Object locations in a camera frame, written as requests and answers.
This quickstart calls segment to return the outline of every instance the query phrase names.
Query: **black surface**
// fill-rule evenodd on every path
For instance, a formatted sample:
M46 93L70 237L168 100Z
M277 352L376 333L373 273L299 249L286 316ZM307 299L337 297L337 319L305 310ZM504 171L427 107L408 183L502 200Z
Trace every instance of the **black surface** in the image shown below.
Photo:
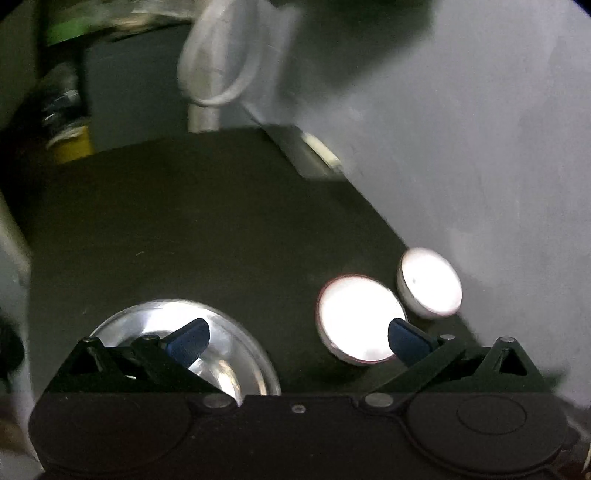
M583 10L585 10L588 14L591 14L591 1L589 0L575 0Z
M22 0L2 0L0 2L0 22L21 3Z
M77 348L88 343L102 346L83 339ZM135 340L132 350L138 343L160 354L141 363L146 369L170 361L157 337ZM497 364L490 360L505 349L531 362L517 342L510 343L481 348L486 354L479 365ZM100 349L95 366L105 369L106 358L121 349ZM130 480L184 479L195 472L220 479L276 478L277 472L287 479L559 478L551 465L577 442L535 367L522 365L525 375L501 373L500 365L469 372L465 361L473 354L458 339L443 342L393 380L391 390L382 390L391 401L382 406L358 396L282 395L249 396L239 408L234 402L216 408L199 385L168 396L156 393L165 386L158 378L131 380L123 371L118 373L128 387L145 383L144 393L130 394L121 382L118 388L114 372L105 371L95 379L108 393L97 395L97 383L80 373L87 370L80 353L74 350L60 367L31 416L30 437L48 471L43 478L54 478L56 469L73 478L126 472ZM177 373L187 370L178 365ZM183 405L189 405L191 422L181 414ZM144 421L138 424L141 407ZM159 429L163 437L153 435ZM68 444L76 447L70 451Z
M403 369L337 360L314 311L337 275L393 288L404 244L351 185L302 179L260 131L187 134L66 164L37 218L29 308L37 395L82 336L124 308L166 298L241 322L284 392L373 390ZM457 317L419 325L471 338Z
M140 468L177 446L191 422L174 394L70 394L43 397L30 437L44 465L74 472Z
M556 457L568 434L564 413L521 345L508 339L498 339L472 375L410 403L410 433L428 453L484 474L530 471Z

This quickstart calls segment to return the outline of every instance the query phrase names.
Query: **screw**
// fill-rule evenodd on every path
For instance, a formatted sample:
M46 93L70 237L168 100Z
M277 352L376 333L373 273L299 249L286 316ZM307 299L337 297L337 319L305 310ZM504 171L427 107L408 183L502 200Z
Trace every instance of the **screw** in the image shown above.
M365 397L365 403L373 408L387 408L394 403L394 399L387 393L370 393Z
M145 340L146 342L153 342L155 340L160 340L160 337L158 335L156 335L155 333L149 333L147 335L142 335L140 338L142 340Z
M207 408L226 408L232 404L232 397L225 393L210 393L203 399Z

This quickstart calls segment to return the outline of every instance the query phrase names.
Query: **gray wall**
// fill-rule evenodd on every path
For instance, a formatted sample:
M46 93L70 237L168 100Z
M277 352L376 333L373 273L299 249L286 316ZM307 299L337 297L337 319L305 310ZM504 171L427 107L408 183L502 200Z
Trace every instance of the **gray wall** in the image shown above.
M591 403L591 18L571 0L268 10L245 103L319 137L409 245L453 263L483 343L517 337Z
M0 128L6 126L27 92L35 85L35 0L25 0L0 22ZM27 345L28 247L0 192L0 316L17 326ZM12 378L15 419L26 430L33 407L28 360ZM0 478L32 479L40 467L31 457L0 452Z

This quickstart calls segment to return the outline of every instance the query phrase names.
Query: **white cable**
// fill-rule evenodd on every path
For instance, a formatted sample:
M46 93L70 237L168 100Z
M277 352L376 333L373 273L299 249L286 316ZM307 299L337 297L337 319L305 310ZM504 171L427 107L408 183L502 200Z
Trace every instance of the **white cable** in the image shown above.
M262 0L243 0L254 3L256 16L256 40L248 50L244 66L236 80L222 93L211 98L199 98L193 90L196 82L192 82L196 69L197 55L211 35L214 25L222 18L228 8L236 0L211 0L199 19L193 24L183 51L178 58L177 78L181 91L193 103L202 107L220 107L238 98L255 79L261 67L262 53L265 42L265 25L261 12Z
M28 285L31 274L31 250L14 221L2 192L0 192L0 250L14 264L22 286Z
M584 473L587 468L589 468L589 464L591 463L591 443L589 443L589 451L587 452L587 458L585 459L585 463L583 465L583 469L581 473Z

